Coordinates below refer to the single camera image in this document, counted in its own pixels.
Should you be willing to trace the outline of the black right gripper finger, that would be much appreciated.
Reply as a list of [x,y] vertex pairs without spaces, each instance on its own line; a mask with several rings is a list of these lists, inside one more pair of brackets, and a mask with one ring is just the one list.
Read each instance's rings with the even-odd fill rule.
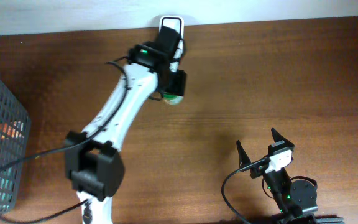
[[271,128],[272,137],[275,143],[283,141],[289,147],[294,147],[294,144],[287,138],[283,137],[275,128]]
[[251,163],[251,160],[249,156],[246,154],[244,148],[242,147],[242,144],[240,140],[236,141],[236,147],[238,152],[238,158],[239,158],[239,168],[244,168],[245,166],[248,166]]

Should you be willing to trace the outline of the green lid jar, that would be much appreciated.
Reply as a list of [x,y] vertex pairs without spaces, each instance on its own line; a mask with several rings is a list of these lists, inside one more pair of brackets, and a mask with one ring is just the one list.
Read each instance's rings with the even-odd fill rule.
[[183,97],[178,96],[178,95],[164,94],[163,100],[168,105],[177,105],[177,104],[181,103],[181,101],[183,100]]

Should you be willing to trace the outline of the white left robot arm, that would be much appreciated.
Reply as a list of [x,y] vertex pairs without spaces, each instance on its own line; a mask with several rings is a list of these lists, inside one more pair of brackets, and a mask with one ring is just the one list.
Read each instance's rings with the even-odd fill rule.
[[67,134],[65,175],[82,202],[83,223],[112,223],[112,197],[125,173],[125,136],[153,93],[173,103],[184,97],[186,73],[178,65],[185,52],[184,28],[160,26],[155,40],[129,50],[124,66],[111,62],[122,74],[113,93],[82,132]]

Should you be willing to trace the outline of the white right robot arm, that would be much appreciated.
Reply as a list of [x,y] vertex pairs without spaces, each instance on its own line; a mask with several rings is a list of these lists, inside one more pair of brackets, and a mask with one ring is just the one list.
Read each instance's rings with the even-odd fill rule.
[[249,171],[252,179],[262,178],[262,189],[270,191],[280,213],[272,217],[272,223],[344,223],[342,217],[317,217],[318,184],[312,178],[288,175],[286,166],[293,161],[295,145],[272,128],[274,143],[268,146],[268,153],[252,162],[240,141],[236,141],[239,154],[239,169]]

